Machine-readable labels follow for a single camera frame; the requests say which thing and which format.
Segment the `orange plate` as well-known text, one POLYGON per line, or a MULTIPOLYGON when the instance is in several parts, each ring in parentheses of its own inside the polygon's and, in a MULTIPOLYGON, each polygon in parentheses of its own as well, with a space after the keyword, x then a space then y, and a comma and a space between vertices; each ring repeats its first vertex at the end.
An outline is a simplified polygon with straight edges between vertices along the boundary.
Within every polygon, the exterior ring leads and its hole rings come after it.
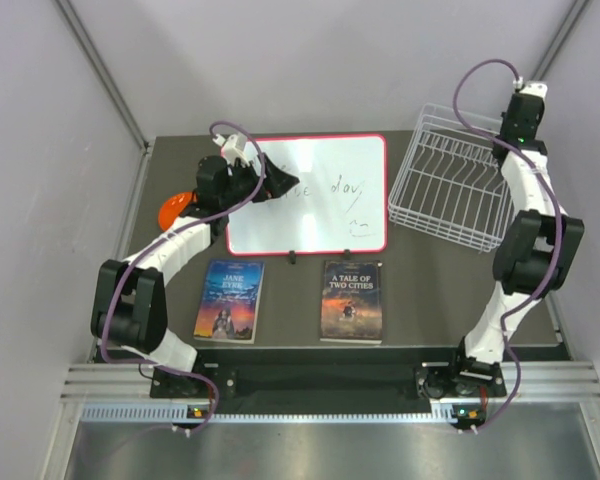
POLYGON ((158 225, 165 232, 172 227, 173 223, 181 218, 189 204, 196 199, 193 191, 181 192, 168 198, 160 207, 158 212, 158 225))

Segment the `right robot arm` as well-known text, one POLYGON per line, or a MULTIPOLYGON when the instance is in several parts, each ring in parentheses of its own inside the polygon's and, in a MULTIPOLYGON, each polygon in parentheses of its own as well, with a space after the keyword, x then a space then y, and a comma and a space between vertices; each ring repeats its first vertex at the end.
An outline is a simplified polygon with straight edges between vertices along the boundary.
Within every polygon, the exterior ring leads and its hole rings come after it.
POLYGON ((526 316, 565 282, 585 227, 569 216, 551 186, 548 152, 536 134, 547 87, 532 82, 515 90, 502 114, 492 155, 513 201, 515 218, 496 250, 495 287, 476 326, 460 341, 451 362, 419 372, 422 396, 505 393, 501 363, 512 356, 510 340, 526 316))

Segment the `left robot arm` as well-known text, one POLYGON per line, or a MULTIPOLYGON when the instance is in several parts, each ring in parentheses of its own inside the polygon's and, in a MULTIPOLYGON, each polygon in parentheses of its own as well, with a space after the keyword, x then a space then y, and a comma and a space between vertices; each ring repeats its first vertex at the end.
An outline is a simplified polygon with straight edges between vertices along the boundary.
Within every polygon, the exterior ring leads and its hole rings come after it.
POLYGON ((166 286, 197 254, 224 233, 229 215, 242 206, 278 199, 300 183, 262 155, 264 172, 251 162, 231 165, 220 155, 199 161, 196 187, 177 209, 169 228, 125 260, 107 260, 99 270, 91 333, 103 359, 113 363, 114 344, 144 364, 174 370, 172 384, 185 396, 206 387, 197 351, 168 328, 166 286))

